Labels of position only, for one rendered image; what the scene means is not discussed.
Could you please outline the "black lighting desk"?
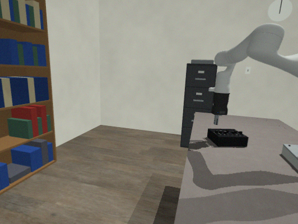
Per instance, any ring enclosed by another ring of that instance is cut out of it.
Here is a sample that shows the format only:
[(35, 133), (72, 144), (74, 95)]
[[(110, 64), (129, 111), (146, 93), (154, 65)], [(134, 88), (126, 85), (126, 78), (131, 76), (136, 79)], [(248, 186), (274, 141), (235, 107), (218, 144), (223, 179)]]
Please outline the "black lighting desk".
[[(231, 132), (232, 131), (232, 132)], [(218, 147), (247, 147), (248, 137), (235, 129), (208, 129), (207, 137)]]

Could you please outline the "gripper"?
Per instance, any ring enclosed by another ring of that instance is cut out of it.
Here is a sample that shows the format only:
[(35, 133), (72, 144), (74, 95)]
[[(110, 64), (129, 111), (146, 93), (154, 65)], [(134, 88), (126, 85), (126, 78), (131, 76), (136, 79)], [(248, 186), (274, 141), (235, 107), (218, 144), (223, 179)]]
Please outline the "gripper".
[(219, 116), (227, 115), (230, 94), (230, 83), (216, 83), (208, 91), (214, 91), (213, 107), (211, 113), (215, 115), (214, 125), (218, 125)]

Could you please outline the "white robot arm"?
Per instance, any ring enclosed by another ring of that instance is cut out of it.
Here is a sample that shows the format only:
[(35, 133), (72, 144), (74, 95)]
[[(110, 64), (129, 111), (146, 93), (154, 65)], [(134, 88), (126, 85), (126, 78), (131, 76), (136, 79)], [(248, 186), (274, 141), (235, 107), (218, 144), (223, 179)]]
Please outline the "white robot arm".
[(278, 53), (284, 34), (278, 24), (262, 24), (237, 46), (218, 52), (215, 64), (227, 68), (217, 73), (216, 83), (230, 83), (236, 63), (248, 56), (298, 77), (298, 54), (285, 57)]

